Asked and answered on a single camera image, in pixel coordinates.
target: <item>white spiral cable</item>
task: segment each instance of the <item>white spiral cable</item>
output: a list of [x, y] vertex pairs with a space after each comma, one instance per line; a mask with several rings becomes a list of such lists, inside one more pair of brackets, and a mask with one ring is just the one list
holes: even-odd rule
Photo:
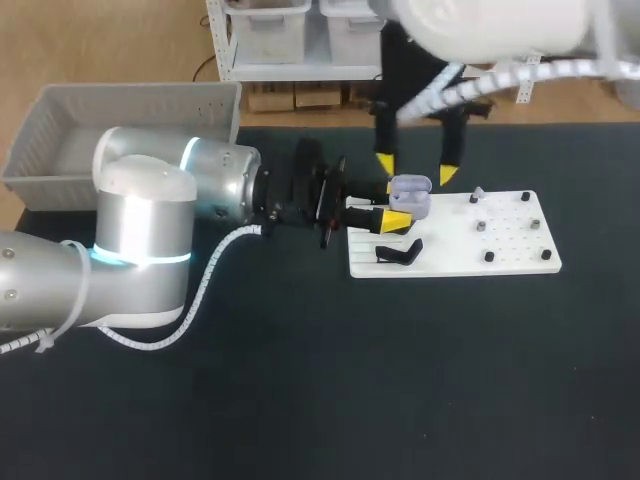
[[[618, 62], [621, 78], [640, 80], [640, 65]], [[460, 83], [441, 92], [425, 95], [411, 109], [398, 111], [398, 120], [406, 123], [432, 113], [455, 107], [478, 97], [507, 88], [517, 87], [526, 81], [546, 82], [557, 78], [606, 77], [609, 72], [597, 60], [556, 60], [538, 65], [520, 65], [505, 72], [493, 72], [475, 80]]]
[[182, 337], [182, 335], [184, 335], [184, 333], [187, 331], [187, 329], [191, 325], [191, 322], [193, 322], [193, 319], [195, 318], [196, 314], [198, 313], [198, 309], [200, 308], [200, 304], [202, 303], [202, 299], [204, 297], [205, 291], [207, 290], [207, 286], [209, 285], [209, 281], [211, 280], [211, 275], [213, 274], [213, 270], [216, 268], [216, 265], [218, 264], [218, 260], [220, 259], [224, 250], [234, 240], [237, 240], [238, 238], [244, 235], [260, 235], [261, 233], [262, 233], [262, 228], [259, 225], [249, 225], [247, 227], [240, 227], [234, 230], [233, 232], [231, 232], [226, 237], [224, 237], [224, 239], [216, 247], [215, 251], [213, 252], [213, 255], [211, 255], [211, 258], [209, 259], [209, 263], [207, 264], [207, 268], [205, 269], [204, 275], [202, 276], [202, 280], [200, 281], [200, 286], [198, 287], [196, 296], [193, 300], [193, 303], [191, 304], [191, 308], [189, 309], [189, 312], [187, 313], [184, 321], [182, 322], [182, 325], [180, 325], [180, 327], [169, 337], [165, 338], [164, 340], [160, 340], [158, 342], [144, 343], [144, 342], [137, 342], [135, 340], [131, 340], [127, 337], [124, 337], [119, 333], [114, 332], [108, 327], [99, 327], [100, 331], [104, 333], [106, 336], [108, 336], [109, 338], [111, 338], [112, 340], [126, 347], [133, 348], [136, 350], [145, 350], [145, 351], [160, 350], [162, 348], [168, 347], [169, 345], [172, 345], [180, 337]]
[[30, 335], [25, 335], [24, 337], [20, 337], [12, 342], [5, 343], [4, 345], [0, 345], [0, 355], [9, 353], [13, 350], [17, 350], [18, 348], [26, 347], [27, 345], [31, 345], [37, 341], [40, 341], [40, 345], [36, 349], [36, 353], [42, 353], [46, 349], [53, 347], [57, 338], [63, 335], [67, 330], [69, 330], [78, 320], [80, 313], [82, 313], [82, 309], [84, 308], [84, 304], [87, 301], [87, 294], [89, 293], [89, 280], [91, 277], [91, 259], [89, 258], [89, 252], [84, 245], [78, 242], [74, 242], [72, 240], [65, 240], [60, 242], [62, 245], [73, 246], [78, 250], [78, 254], [80, 255], [80, 261], [82, 264], [82, 279], [80, 280], [80, 289], [78, 290], [78, 295], [76, 296], [75, 302], [73, 304], [73, 308], [71, 309], [71, 313], [62, 324], [60, 328], [58, 328], [55, 332], [52, 328], [43, 328], [42, 330], [38, 330]]
[[12, 352], [13, 350], [17, 350], [18, 348], [26, 347], [27, 345], [31, 345], [32, 343], [42, 340], [52, 331], [53, 328], [43, 328], [42, 330], [38, 330], [37, 332], [34, 332], [32, 334], [17, 338], [12, 342], [0, 345], [0, 355]]

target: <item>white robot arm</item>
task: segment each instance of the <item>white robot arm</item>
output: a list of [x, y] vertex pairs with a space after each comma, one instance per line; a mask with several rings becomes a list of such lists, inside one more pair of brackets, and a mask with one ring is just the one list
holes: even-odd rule
[[611, 35], [619, 57], [640, 56], [635, 0], [370, 0], [429, 53], [459, 63], [489, 63], [538, 52], [599, 53]]

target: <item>white pegboard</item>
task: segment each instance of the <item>white pegboard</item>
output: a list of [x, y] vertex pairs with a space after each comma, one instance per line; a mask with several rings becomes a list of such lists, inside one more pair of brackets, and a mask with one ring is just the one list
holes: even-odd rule
[[[402, 236], [375, 235], [349, 228], [349, 268], [355, 278], [464, 277], [483, 275], [524, 275], [557, 273], [562, 267], [560, 255], [542, 212], [538, 197], [523, 192], [486, 193], [478, 203], [469, 202], [469, 193], [432, 195], [429, 216], [416, 222]], [[371, 208], [368, 201], [349, 198], [347, 205]], [[532, 228], [540, 221], [538, 229]], [[485, 222], [484, 231], [478, 231]], [[405, 267], [378, 263], [376, 246], [407, 251], [421, 238], [424, 249], [413, 265]], [[542, 259], [544, 250], [549, 260]], [[485, 254], [493, 252], [493, 262]]]

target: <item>black bracket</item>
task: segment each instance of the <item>black bracket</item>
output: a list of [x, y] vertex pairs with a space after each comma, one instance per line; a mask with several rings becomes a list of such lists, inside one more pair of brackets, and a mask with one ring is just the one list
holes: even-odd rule
[[423, 248], [422, 239], [418, 238], [406, 252], [389, 247], [376, 247], [376, 257], [378, 257], [378, 263], [397, 263], [408, 267], [415, 262]]

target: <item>black mat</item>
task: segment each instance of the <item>black mat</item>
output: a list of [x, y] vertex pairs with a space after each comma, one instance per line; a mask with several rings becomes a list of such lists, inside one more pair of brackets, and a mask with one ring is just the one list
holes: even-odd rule
[[[310, 135], [380, 174], [372, 132], [243, 130], [268, 161]], [[432, 175], [439, 132], [403, 132]], [[474, 127], [440, 191], [536, 190], [551, 276], [354, 280], [346, 237], [234, 245], [168, 351], [76, 330], [0, 358], [4, 479], [637, 479], [640, 125]], [[92, 215], [23, 231], [91, 242]], [[224, 231], [197, 226], [193, 280]], [[139, 338], [161, 338], [150, 332]]]

